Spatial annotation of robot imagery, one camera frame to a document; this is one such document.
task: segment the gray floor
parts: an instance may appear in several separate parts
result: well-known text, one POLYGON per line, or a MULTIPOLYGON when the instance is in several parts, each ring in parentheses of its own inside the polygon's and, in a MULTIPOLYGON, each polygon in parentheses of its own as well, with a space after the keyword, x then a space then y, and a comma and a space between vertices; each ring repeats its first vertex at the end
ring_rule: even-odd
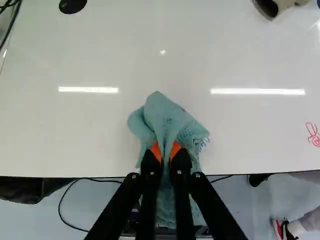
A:
MULTIPOLYGON (((234 176, 214 186, 249 240, 276 240, 270 218, 293 220, 320 205, 319 186, 286 174, 274 175, 258 188, 250 187, 245 176, 234 176)), ((116 189, 116 183, 76 183, 62 205, 65 219, 78 227, 90 228, 116 189)), ((57 208, 63 191, 37 205, 0 201, 1 239, 82 240, 85 233, 69 228, 59 219, 57 208)), ((313 232, 300 239, 319 238, 320 233, 313 232)))

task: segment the red marking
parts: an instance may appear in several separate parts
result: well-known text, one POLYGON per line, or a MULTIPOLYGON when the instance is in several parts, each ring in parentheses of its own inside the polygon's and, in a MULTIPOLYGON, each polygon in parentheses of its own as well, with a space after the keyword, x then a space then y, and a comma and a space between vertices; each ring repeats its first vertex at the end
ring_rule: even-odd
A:
POLYGON ((305 124, 305 127, 310 134, 310 136, 308 137, 308 142, 320 148, 320 134, 318 133, 317 126, 311 122, 307 122, 305 124))
POLYGON ((276 227, 278 228, 278 234, 279 236, 282 237, 282 230, 281 230, 281 225, 279 224, 278 220, 275 221, 276 222, 276 227))

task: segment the crumpled towel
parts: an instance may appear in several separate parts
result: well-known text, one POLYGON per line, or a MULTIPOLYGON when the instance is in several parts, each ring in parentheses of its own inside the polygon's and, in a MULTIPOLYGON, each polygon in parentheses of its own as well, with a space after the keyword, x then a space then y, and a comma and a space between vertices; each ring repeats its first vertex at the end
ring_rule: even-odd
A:
MULTIPOLYGON (((174 191, 169 179, 169 155, 174 141, 186 148, 192 160, 191 173, 200 171, 199 152, 209 142, 209 132, 182 107, 156 91, 148 96, 144 106, 128 118, 128 127, 141 142, 136 164, 140 168, 147 149, 158 142, 164 162, 163 175, 157 195, 156 224, 176 228, 174 191)), ((206 225, 198 205, 190 196, 194 225, 206 225)))

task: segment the black round object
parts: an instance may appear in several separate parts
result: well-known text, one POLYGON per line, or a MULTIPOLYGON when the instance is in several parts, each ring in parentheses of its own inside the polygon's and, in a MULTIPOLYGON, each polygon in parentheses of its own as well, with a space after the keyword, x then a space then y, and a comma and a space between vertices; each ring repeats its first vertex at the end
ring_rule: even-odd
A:
POLYGON ((87 4, 87 0, 61 0, 59 9, 64 14, 75 14, 80 12, 87 4))

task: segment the red writing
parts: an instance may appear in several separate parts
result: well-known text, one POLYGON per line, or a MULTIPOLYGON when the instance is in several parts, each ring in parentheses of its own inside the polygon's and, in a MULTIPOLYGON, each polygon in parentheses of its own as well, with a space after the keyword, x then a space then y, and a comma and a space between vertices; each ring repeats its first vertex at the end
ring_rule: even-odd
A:
POLYGON ((318 127, 311 122, 307 122, 305 124, 305 127, 310 134, 310 136, 308 137, 308 142, 320 148, 320 134, 318 133, 318 127))

